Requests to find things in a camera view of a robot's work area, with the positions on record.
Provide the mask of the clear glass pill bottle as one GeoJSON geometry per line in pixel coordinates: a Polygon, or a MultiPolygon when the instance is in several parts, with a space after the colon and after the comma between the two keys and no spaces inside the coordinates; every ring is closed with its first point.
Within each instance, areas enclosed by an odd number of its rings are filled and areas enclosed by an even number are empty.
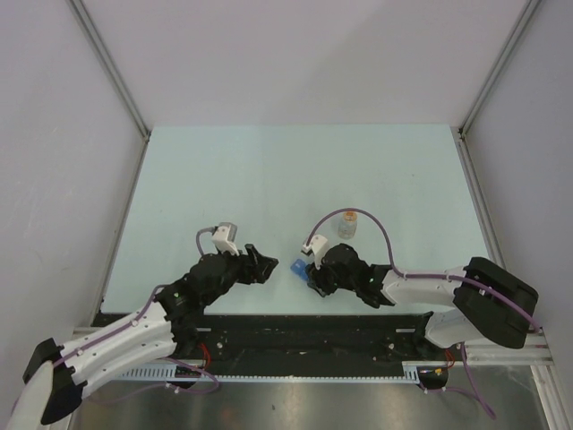
{"type": "Polygon", "coordinates": [[[355,236],[357,230],[358,215],[355,211],[345,211],[342,213],[338,224],[338,236],[349,240],[355,236]]]}

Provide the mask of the blue plastic pill organizer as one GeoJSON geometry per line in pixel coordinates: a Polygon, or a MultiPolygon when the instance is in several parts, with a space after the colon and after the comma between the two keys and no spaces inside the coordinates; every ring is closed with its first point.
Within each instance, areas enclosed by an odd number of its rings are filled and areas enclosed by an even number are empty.
{"type": "Polygon", "coordinates": [[[308,274],[306,273],[307,263],[302,259],[296,259],[290,266],[291,272],[294,273],[299,279],[304,282],[308,281],[308,274]]]}

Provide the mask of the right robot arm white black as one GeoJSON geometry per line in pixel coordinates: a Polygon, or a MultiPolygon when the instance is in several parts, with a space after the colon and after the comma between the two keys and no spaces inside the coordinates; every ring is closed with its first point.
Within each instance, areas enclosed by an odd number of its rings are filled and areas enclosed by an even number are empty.
{"type": "Polygon", "coordinates": [[[539,298],[533,287],[483,257],[442,273],[400,276],[390,265],[369,264],[353,247],[339,244],[304,271],[308,287],[321,297],[344,289],[375,309],[446,306],[447,312],[431,311],[423,330],[413,337],[414,351],[423,359],[434,359],[445,348],[480,338],[504,348],[523,348],[539,298]]]}

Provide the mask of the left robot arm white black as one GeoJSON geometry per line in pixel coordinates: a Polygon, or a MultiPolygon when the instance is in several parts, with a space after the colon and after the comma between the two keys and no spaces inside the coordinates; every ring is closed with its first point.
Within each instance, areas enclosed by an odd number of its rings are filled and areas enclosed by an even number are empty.
{"type": "Polygon", "coordinates": [[[237,254],[205,254],[182,278],[152,290],[137,311],[82,338],[58,344],[52,338],[33,350],[18,399],[23,428],[49,426],[71,415],[99,387],[156,359],[191,356],[198,347],[197,320],[235,284],[263,284],[278,259],[248,244],[237,254]]]}

